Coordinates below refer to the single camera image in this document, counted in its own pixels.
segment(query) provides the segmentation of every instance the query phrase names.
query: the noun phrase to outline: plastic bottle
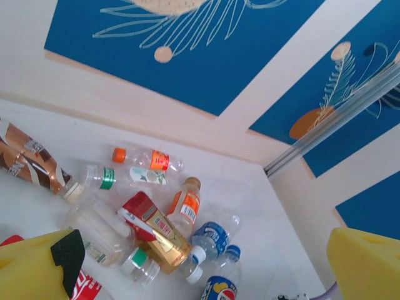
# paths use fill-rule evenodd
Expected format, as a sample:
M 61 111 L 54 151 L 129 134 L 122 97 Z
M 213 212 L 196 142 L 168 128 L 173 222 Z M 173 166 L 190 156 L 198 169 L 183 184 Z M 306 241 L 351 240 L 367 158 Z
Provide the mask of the plastic bottle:
M 200 180 L 189 177 L 183 188 L 176 193 L 167 213 L 167 218 L 176 229 L 187 239 L 193 231 L 194 222 L 200 208 Z
M 135 246 L 134 231 L 107 206 L 85 199 L 67 214 L 65 225 L 81 232 L 86 252 L 102 266 L 119 266 L 134 282 L 146 286 L 160 267 Z
M 112 154 L 112 160 L 115 163 L 129 162 L 133 166 L 155 171 L 182 172 L 184 169 L 183 162 L 179 158 L 142 146 L 130 149 L 117 147 Z
M 237 286 L 242 277 L 239 259 L 240 248 L 228 246 L 225 254 L 217 259 L 214 275 L 208 279 L 201 300 L 236 299 Z
M 154 185 L 166 187 L 167 181 L 165 172 L 88 164 L 81 172 L 80 183 L 86 187 L 110 190 L 114 196 L 121 196 L 126 201 L 140 190 L 149 192 Z
M 213 221 L 204 223 L 192 236 L 191 252 L 199 264 L 217 259 L 240 227 L 240 218 L 232 210 L 214 210 L 209 219 Z

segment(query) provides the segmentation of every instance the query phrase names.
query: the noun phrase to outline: blue bottle cap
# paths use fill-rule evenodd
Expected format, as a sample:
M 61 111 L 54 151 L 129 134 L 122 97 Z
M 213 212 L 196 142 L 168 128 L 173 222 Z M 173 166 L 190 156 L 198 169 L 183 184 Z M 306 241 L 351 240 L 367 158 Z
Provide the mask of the blue bottle cap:
M 237 245 L 229 245 L 226 248 L 226 254 L 230 254 L 234 257 L 235 261 L 238 261 L 240 258 L 240 248 Z

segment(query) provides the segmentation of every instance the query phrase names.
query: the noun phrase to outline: green bottle label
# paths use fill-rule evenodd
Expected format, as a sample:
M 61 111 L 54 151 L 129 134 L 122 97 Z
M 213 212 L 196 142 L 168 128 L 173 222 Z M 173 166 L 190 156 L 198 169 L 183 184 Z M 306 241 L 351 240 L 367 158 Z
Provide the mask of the green bottle label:
M 137 268 L 140 268 L 141 266 L 143 266 L 147 258 L 148 255 L 142 249 L 137 248 L 136 252 L 131 258 L 131 261 Z
M 111 186 L 115 183 L 115 171 L 109 167 L 103 168 L 101 189 L 111 189 Z

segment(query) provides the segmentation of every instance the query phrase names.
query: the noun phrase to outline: white floor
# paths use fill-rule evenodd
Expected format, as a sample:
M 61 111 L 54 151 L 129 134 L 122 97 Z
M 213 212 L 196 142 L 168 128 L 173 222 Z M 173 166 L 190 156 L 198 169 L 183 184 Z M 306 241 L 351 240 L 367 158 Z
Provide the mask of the white floor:
M 0 100 L 5 118 L 44 144 L 47 150 L 76 175 L 82 160 L 110 162 L 115 145 L 140 143 L 177 155 L 186 162 L 186 173 L 202 182 L 202 204 L 197 227 L 207 221 L 206 211 L 236 208 L 242 228 L 232 240 L 242 248 L 244 269 L 238 299 L 265 299 L 281 293 L 318 295 L 324 288 L 261 166 L 164 142 L 111 127 L 62 116 Z M 44 188 L 0 172 L 0 238 L 20 234 L 31 238 L 58 229 L 68 210 L 66 202 Z M 158 203 L 161 209 L 169 203 Z M 210 275 L 189 286 L 175 275 L 160 274 L 150 288 L 141 291 L 116 269 L 98 266 L 90 257 L 84 269 L 104 284 L 116 300 L 199 299 Z

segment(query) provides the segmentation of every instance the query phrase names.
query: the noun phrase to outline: red bottle label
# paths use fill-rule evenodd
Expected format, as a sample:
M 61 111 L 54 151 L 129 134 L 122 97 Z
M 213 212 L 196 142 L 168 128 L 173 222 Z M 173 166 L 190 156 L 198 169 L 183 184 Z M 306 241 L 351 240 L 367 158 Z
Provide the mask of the red bottle label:
M 71 300 L 94 300 L 101 288 L 102 286 L 93 277 L 81 270 Z

